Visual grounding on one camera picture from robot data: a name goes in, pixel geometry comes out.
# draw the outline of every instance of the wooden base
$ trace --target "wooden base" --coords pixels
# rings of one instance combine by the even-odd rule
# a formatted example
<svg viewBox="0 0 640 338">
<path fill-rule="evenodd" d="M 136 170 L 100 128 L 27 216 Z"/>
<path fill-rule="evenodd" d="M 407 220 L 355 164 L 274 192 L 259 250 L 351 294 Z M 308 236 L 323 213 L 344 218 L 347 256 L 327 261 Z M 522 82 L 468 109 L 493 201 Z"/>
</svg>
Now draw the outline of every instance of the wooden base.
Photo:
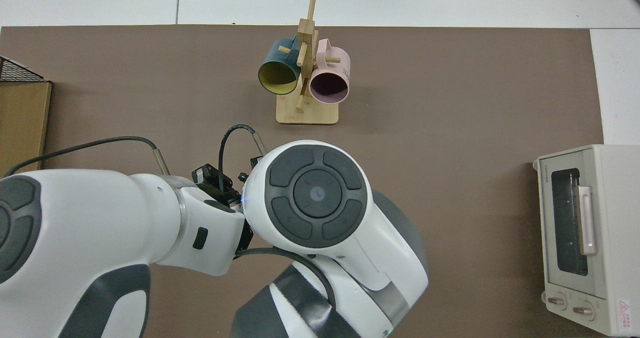
<svg viewBox="0 0 640 338">
<path fill-rule="evenodd" d="M 300 99 L 300 90 L 302 90 L 302 82 L 298 81 L 293 92 L 276 96 L 278 123 L 318 125 L 338 123 L 338 104 L 321 103 L 309 94 Z"/>
</svg>

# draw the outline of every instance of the white floor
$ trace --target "white floor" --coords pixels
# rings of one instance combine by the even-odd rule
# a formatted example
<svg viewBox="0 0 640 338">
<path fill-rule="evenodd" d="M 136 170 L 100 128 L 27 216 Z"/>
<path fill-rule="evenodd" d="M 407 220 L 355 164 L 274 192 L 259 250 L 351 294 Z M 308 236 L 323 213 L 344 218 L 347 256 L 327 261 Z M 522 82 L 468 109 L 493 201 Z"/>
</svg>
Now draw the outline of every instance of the white floor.
<svg viewBox="0 0 640 338">
<path fill-rule="evenodd" d="M 0 26 L 297 25 L 309 0 L 0 0 Z M 634 0 L 317 0 L 319 26 L 588 28 L 604 140 L 640 144 Z"/>
</svg>

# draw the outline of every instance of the brown surface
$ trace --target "brown surface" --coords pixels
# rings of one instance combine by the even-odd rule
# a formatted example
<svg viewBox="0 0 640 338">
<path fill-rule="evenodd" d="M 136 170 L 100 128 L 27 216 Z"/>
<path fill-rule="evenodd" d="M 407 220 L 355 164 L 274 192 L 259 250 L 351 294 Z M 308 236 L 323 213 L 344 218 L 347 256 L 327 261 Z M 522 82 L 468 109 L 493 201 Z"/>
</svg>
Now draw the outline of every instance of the brown surface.
<svg viewBox="0 0 640 338">
<path fill-rule="evenodd" d="M 546 311 L 537 156 L 602 143 L 589 32 L 320 28 L 349 52 L 352 85 L 333 126 L 281 125 L 256 78 L 295 27 L 3 28 L 0 53 L 55 82 L 46 150 L 115 135 L 152 139 L 173 174 L 216 164 L 247 123 L 267 148 L 319 139 L 352 154 L 413 219 L 430 286 L 393 336 L 597 336 Z M 225 171 L 249 170 L 234 133 Z M 51 160 L 128 174 L 158 170 L 123 142 Z M 146 336 L 228 336 L 234 311 L 288 261 L 246 257 L 222 277 L 153 267 Z"/>
<path fill-rule="evenodd" d="M 42 153 L 51 83 L 0 83 L 0 172 Z M 40 168 L 32 164 L 20 170 Z"/>
</svg>

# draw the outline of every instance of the mug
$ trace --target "mug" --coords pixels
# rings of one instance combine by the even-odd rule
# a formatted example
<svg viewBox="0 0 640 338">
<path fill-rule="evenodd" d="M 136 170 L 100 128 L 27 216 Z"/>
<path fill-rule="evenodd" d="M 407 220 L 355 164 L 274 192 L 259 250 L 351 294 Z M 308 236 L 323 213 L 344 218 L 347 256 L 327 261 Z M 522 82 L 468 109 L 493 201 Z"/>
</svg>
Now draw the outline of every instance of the mug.
<svg viewBox="0 0 640 338">
<path fill-rule="evenodd" d="M 300 76 L 300 67 L 296 65 L 299 53 L 298 37 L 276 41 L 258 69 L 260 84 L 274 94 L 292 92 Z"/>
<path fill-rule="evenodd" d="M 331 46 L 329 39 L 318 41 L 315 54 L 317 69 L 311 73 L 309 92 L 316 100 L 337 104 L 349 95 L 349 73 L 352 62 L 341 48 Z"/>
</svg>

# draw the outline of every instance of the black cable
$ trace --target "black cable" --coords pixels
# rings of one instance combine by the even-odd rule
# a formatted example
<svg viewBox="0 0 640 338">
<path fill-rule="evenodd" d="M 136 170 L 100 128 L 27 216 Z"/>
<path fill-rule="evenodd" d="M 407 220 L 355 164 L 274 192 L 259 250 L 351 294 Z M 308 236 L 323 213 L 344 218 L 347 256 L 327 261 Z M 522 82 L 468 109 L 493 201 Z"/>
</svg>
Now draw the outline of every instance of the black cable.
<svg viewBox="0 0 640 338">
<path fill-rule="evenodd" d="M 253 135 L 256 134 L 256 131 L 250 127 L 249 125 L 246 124 L 236 124 L 234 126 L 232 126 L 231 128 L 229 128 L 226 133 L 224 133 L 224 137 L 222 137 L 222 141 L 220 142 L 220 151 L 218 151 L 217 154 L 217 187 L 220 190 L 220 193 L 222 194 L 222 198 L 225 198 L 225 187 L 222 184 L 222 156 L 225 153 L 225 144 L 227 143 L 227 139 L 229 138 L 229 135 L 231 135 L 231 132 L 233 130 L 237 130 L 237 129 L 245 129 L 245 130 L 249 130 L 249 132 Z"/>
<path fill-rule="evenodd" d="M 334 289 L 331 287 L 331 283 L 329 283 L 329 279 L 327 279 L 327 276 L 324 274 L 324 272 L 322 272 L 322 270 L 320 270 L 320 268 L 318 268 L 315 264 L 309 262 L 308 259 L 302 258 L 302 256 L 299 256 L 298 254 L 295 254 L 295 253 L 291 253 L 290 251 L 279 249 L 278 247 L 258 247 L 258 248 L 245 249 L 245 250 L 240 250 L 235 252 L 236 257 L 240 257 L 243 255 L 251 255 L 251 254 L 281 255 L 281 256 L 286 256 L 286 258 L 295 260 L 298 263 L 301 263 L 302 265 L 307 267 L 309 270 L 311 270 L 311 272 L 313 272 L 313 274 L 315 274 L 318 277 L 318 279 L 320 279 L 320 282 L 322 283 L 322 285 L 324 286 L 324 290 L 326 291 L 327 301 L 329 302 L 329 304 L 331 304 L 331 306 L 333 306 L 333 308 L 336 307 L 336 293 L 334 293 Z"/>
<path fill-rule="evenodd" d="M 48 154 L 44 154 L 44 155 L 39 155 L 36 156 L 35 158 L 31 158 L 29 160 L 25 160 L 24 162 L 20 163 L 20 164 L 16 164 L 13 167 L 11 167 L 6 174 L 3 176 L 3 178 L 6 178 L 7 176 L 13 175 L 16 171 L 18 171 L 18 169 L 25 167 L 29 164 L 33 164 L 36 162 L 41 162 L 42 160 L 45 159 L 49 159 L 49 158 L 53 158 L 54 156 L 58 156 L 58 155 L 62 155 L 62 154 L 66 154 L 66 153 L 71 153 L 71 151 L 76 151 L 76 150 L 80 150 L 80 149 L 85 149 L 85 148 L 91 148 L 92 146 L 96 146 L 96 145 L 100 145 L 100 144 L 106 144 L 106 143 L 111 143 L 111 142 L 119 142 L 122 140 L 137 140 L 140 142 L 144 142 L 147 143 L 149 146 L 151 146 L 151 149 L 153 150 L 157 150 L 158 147 L 149 139 L 147 138 L 143 138 L 143 137 L 113 137 L 113 138 L 107 138 L 107 139 L 102 139 L 102 140 L 96 140 L 94 142 L 89 142 L 86 144 L 80 144 L 77 146 L 72 146 L 71 148 L 66 148 L 66 149 L 62 149 L 62 150 L 58 150 L 58 151 L 54 151 L 53 153 L 48 153 Z"/>
</svg>

